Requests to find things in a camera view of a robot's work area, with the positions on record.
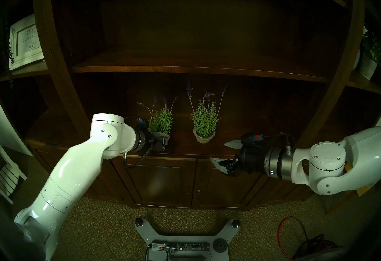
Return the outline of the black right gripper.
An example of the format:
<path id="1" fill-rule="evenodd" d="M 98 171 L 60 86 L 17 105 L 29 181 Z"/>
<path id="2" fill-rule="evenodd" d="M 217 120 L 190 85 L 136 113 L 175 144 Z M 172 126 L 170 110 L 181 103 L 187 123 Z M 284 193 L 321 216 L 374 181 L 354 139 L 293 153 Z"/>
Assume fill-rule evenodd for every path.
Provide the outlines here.
<path id="1" fill-rule="evenodd" d="M 224 143 L 224 146 L 239 149 L 240 152 L 233 159 L 210 158 L 214 167 L 222 174 L 229 177 L 237 177 L 241 172 L 266 175 L 264 164 L 269 146 L 264 141 L 243 145 L 241 140 L 232 140 Z"/>

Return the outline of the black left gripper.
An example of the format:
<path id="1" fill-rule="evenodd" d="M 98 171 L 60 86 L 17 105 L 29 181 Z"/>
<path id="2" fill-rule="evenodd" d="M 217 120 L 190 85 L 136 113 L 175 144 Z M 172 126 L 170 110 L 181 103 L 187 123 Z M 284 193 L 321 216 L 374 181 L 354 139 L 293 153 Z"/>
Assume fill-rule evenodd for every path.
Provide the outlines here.
<path id="1" fill-rule="evenodd" d="M 150 134 L 152 136 L 152 141 L 150 140 L 152 147 L 150 152 L 162 152 L 168 145 L 169 136 L 166 134 Z"/>

